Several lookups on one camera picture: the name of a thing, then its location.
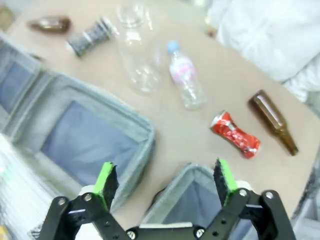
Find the small brown bottle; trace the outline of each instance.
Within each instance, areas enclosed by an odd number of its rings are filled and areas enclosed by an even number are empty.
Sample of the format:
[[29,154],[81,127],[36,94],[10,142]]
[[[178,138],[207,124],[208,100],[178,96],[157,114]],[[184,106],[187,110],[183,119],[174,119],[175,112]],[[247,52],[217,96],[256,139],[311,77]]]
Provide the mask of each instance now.
[[288,131],[287,122],[266,92],[264,90],[258,91],[249,100],[249,104],[263,118],[272,133],[280,138],[290,154],[296,155],[299,150]]
[[66,33],[70,24],[71,21],[67,16],[45,16],[27,23],[31,29],[54,34]]

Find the bottle label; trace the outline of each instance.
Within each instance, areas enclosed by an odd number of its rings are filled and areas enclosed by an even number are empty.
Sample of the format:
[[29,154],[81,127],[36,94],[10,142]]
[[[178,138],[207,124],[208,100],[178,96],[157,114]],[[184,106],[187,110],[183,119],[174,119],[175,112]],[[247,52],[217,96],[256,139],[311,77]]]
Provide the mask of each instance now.
[[170,65],[169,71],[175,83],[192,81],[196,78],[196,70],[194,64],[187,57],[179,57]]

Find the bottle neck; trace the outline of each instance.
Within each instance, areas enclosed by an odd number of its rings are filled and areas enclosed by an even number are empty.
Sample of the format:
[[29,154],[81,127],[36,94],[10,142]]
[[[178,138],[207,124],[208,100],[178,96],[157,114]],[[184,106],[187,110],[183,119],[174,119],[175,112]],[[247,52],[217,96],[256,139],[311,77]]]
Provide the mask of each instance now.
[[298,153],[298,148],[293,140],[292,136],[290,135],[289,131],[284,128],[282,129],[279,134],[279,138],[281,139],[282,143],[286,146],[292,156]]

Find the beige table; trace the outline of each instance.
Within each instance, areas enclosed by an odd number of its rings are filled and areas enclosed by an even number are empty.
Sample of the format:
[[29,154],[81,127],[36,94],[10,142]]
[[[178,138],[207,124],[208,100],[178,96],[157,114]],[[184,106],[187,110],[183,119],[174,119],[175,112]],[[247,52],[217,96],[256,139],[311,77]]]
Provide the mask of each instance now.
[[[197,111],[183,108],[179,95],[164,72],[160,91],[141,96],[129,87],[128,75],[114,43],[97,47],[83,59],[66,50],[68,36],[79,33],[102,15],[115,17],[111,0],[60,0],[39,5],[22,15],[9,35],[30,53],[45,59],[45,65],[109,91],[152,120],[156,127],[156,148],[144,177],[126,205],[115,217],[124,228],[139,223],[153,196],[165,187],[187,163],[212,166],[217,157],[229,161],[237,179],[248,181],[256,192],[279,192],[291,216],[302,195],[320,142],[320,121],[281,85],[232,50],[187,25],[177,24],[156,14],[159,35],[166,42],[176,39],[191,57],[208,96],[207,105]],[[73,27],[67,35],[44,35],[26,28],[26,20],[43,15],[67,14]],[[248,99],[264,89],[286,117],[299,148],[295,157],[272,137],[251,112]],[[215,115],[227,110],[246,132],[257,136],[262,146],[256,157],[244,159],[229,142],[209,130]]]

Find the green gripper pad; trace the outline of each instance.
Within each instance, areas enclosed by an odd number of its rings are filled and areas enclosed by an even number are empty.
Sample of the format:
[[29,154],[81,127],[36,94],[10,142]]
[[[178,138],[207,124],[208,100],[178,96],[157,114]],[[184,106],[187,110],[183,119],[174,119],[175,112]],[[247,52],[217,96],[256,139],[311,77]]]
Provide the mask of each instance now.
[[238,189],[226,160],[219,158],[216,160],[213,178],[221,205],[225,206],[229,202],[230,195]]
[[110,210],[118,186],[116,166],[111,162],[105,162],[96,180],[92,193],[101,199],[102,204],[107,211]]

